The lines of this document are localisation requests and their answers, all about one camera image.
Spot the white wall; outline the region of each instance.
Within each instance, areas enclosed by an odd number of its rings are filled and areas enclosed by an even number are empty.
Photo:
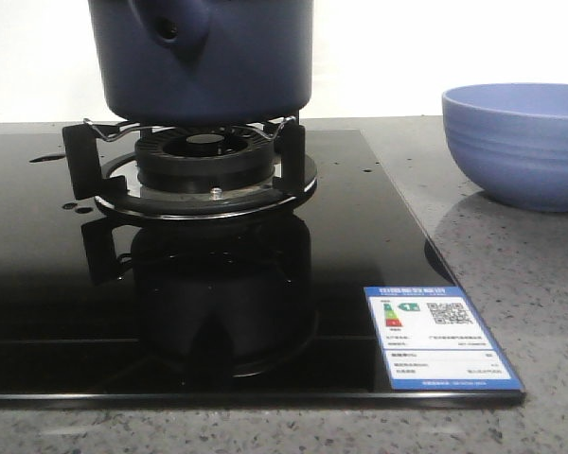
[[[568,82],[568,0],[315,2],[306,117],[439,114],[453,86]],[[84,116],[114,118],[86,2],[0,0],[0,122]]]

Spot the cooktop surface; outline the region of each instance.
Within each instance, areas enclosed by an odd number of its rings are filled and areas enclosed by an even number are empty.
[[[293,213],[134,226],[73,200],[58,134],[0,134],[0,407],[520,402],[392,388],[364,288],[456,283],[358,131],[307,140]]]

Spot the quartz countertop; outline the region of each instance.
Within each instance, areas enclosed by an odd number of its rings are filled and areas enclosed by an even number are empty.
[[[489,200],[441,117],[305,120],[359,129],[527,390],[505,410],[0,410],[0,452],[568,453],[568,214]],[[59,124],[0,125],[58,132]]]

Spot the ceramic bowl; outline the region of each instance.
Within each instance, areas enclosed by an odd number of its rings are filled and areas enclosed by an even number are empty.
[[[513,206],[568,211],[568,85],[453,88],[442,107],[448,147],[474,183]]]

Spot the gas burner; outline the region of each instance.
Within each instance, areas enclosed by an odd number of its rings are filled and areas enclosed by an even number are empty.
[[[236,218],[287,207],[315,190],[296,118],[250,126],[169,128],[84,124],[63,129],[76,199],[94,197],[106,214],[140,220]],[[141,131],[134,153],[101,166],[96,140]]]

